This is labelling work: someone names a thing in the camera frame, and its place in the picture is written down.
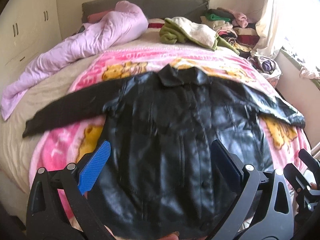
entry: jacket's right sleeve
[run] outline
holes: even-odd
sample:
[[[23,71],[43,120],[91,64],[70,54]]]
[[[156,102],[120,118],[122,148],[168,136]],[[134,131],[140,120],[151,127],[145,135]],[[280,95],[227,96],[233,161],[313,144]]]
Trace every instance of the jacket's right sleeve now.
[[[26,122],[22,137],[92,118],[117,104],[126,84],[134,85],[134,77],[100,82],[51,102]]]

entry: jacket collar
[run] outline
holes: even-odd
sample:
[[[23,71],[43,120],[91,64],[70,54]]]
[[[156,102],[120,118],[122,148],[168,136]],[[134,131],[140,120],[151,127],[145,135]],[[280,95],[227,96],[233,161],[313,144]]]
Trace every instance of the jacket collar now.
[[[168,64],[158,72],[158,76],[166,87],[204,85],[210,82],[208,76],[197,67],[178,70]]]

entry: metal screw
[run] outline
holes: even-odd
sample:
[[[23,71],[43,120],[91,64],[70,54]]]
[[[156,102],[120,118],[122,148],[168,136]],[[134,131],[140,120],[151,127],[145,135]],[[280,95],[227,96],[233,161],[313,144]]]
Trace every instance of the metal screw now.
[[[281,176],[283,174],[283,171],[281,169],[276,169],[276,174],[278,174],[279,176]]]
[[[39,174],[44,173],[44,171],[45,171],[44,167],[41,167],[41,168],[38,169],[38,173],[39,173]]]
[[[246,168],[248,171],[253,171],[253,170],[254,170],[254,167],[253,167],[252,165],[250,165],[250,164],[247,164],[247,165],[245,166],[245,168]]]
[[[74,163],[69,163],[67,166],[67,169],[72,171],[75,167],[76,167],[76,165]]]

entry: jacket pocket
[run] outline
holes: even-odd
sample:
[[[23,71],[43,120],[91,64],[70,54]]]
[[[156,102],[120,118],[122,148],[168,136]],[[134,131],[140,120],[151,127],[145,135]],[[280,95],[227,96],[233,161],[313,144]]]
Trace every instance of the jacket pocket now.
[[[184,186],[183,138],[177,133],[132,132],[121,147],[119,182],[122,187],[148,201]]]

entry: window sill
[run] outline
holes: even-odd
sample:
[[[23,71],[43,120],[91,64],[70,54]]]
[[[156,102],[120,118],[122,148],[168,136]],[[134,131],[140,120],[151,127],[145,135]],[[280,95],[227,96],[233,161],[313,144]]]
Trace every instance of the window sill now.
[[[291,63],[294,65],[299,71],[301,70],[301,63],[298,62],[294,57],[292,57],[286,50],[281,49],[280,53],[282,53]],[[320,90],[320,80],[319,79],[310,79],[313,84]]]

